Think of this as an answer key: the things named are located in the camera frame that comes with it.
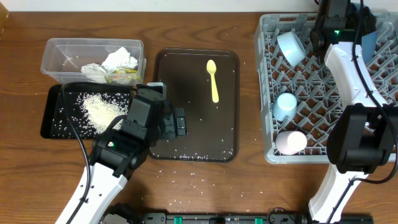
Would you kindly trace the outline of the pink plastic cup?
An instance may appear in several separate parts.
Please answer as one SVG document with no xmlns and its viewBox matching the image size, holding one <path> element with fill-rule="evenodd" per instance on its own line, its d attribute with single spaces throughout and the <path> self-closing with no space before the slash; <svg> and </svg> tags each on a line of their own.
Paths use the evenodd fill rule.
<svg viewBox="0 0 398 224">
<path fill-rule="evenodd" d="M 305 149 L 307 138 L 300 131 L 284 131 L 277 135 L 275 146 L 281 154 L 294 155 Z"/>
</svg>

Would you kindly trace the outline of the yellow green snack wrapper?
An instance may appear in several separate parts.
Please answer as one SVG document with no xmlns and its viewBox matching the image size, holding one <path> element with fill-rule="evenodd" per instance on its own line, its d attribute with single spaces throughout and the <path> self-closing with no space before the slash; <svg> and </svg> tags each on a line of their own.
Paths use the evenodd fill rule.
<svg viewBox="0 0 398 224">
<path fill-rule="evenodd" d="M 111 75 L 105 76 L 107 83 L 118 83 L 120 85 L 130 85 L 141 81 L 141 76 L 137 70 L 131 68 L 120 68 Z"/>
</svg>

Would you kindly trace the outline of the white paper napkin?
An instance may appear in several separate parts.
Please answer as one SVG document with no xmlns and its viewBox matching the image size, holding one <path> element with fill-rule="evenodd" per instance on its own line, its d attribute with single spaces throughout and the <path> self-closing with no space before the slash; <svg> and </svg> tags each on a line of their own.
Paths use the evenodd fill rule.
<svg viewBox="0 0 398 224">
<path fill-rule="evenodd" d="M 113 73 L 120 68 L 136 68 L 138 60 L 131 56 L 131 53 L 126 48 L 121 47 L 117 51 L 110 53 L 101 65 L 108 73 Z"/>
</svg>

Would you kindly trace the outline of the small light blue cup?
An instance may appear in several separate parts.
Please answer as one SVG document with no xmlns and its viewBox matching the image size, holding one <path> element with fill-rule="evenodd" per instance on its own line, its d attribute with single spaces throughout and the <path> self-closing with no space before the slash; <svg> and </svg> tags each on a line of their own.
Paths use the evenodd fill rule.
<svg viewBox="0 0 398 224">
<path fill-rule="evenodd" d="M 291 93 L 279 95 L 272 107 L 272 115 L 278 121 L 294 119 L 297 111 L 297 99 Z"/>
</svg>

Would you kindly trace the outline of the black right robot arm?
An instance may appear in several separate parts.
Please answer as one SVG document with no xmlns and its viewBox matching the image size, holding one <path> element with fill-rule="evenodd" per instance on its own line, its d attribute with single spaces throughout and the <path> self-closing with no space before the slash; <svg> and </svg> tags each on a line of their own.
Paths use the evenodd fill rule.
<svg viewBox="0 0 398 224">
<path fill-rule="evenodd" d="M 326 152 L 330 165 L 318 192 L 310 199 L 311 219 L 334 223 L 360 182 L 370 180 L 379 166 L 389 160 L 397 147 L 397 108 L 389 106 L 375 87 L 362 49 L 362 21 L 321 16 L 312 30 L 313 50 L 335 80 L 343 112 L 328 135 Z"/>
</svg>

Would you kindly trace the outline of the dark blue plate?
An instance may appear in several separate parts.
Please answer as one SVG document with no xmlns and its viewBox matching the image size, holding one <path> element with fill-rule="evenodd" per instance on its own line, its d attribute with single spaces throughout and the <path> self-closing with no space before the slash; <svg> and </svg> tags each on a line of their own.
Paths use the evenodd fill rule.
<svg viewBox="0 0 398 224">
<path fill-rule="evenodd" d="M 361 47 L 362 47 L 362 56 L 365 64 L 368 64 L 372 60 L 376 48 L 376 42 L 377 42 L 376 31 L 362 36 Z"/>
</svg>

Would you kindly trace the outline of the grey paper ball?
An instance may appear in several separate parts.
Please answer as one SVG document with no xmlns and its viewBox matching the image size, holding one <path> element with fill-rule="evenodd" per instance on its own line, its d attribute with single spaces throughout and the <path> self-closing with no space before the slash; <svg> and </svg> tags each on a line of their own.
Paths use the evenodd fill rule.
<svg viewBox="0 0 398 224">
<path fill-rule="evenodd" d="M 81 67 L 81 73 L 96 83 L 106 83 L 105 75 L 107 71 L 97 63 L 90 63 Z"/>
</svg>

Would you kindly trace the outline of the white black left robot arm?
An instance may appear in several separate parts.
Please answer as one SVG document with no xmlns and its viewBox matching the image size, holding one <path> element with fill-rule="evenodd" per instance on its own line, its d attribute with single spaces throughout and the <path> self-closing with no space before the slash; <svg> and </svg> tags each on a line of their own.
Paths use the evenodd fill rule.
<svg viewBox="0 0 398 224">
<path fill-rule="evenodd" d="M 160 139 L 186 135 L 185 110 L 165 94 L 140 88 L 126 115 L 112 120 L 93 143 L 81 180 L 57 223 L 99 223 L 110 203 Z"/>
</svg>

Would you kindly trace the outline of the pile of white rice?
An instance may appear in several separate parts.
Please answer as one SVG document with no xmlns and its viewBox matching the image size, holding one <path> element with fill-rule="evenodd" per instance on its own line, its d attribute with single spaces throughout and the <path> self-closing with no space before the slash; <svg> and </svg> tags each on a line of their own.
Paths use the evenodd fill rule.
<svg viewBox="0 0 398 224">
<path fill-rule="evenodd" d="M 66 92 L 65 98 L 72 123 L 83 139 L 96 138 L 115 117 L 126 115 L 131 100 L 128 93 Z M 57 96 L 49 128 L 50 139 L 75 138 L 65 117 L 65 107 L 60 96 Z"/>
</svg>

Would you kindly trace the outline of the light blue rice bowl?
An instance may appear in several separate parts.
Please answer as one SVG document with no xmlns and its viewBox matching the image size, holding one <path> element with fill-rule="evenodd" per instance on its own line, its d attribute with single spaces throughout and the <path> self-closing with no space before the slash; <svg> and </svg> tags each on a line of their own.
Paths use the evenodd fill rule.
<svg viewBox="0 0 398 224">
<path fill-rule="evenodd" d="M 297 66 L 305 58 L 305 49 L 294 32 L 278 35 L 277 41 L 285 59 L 291 66 Z"/>
</svg>

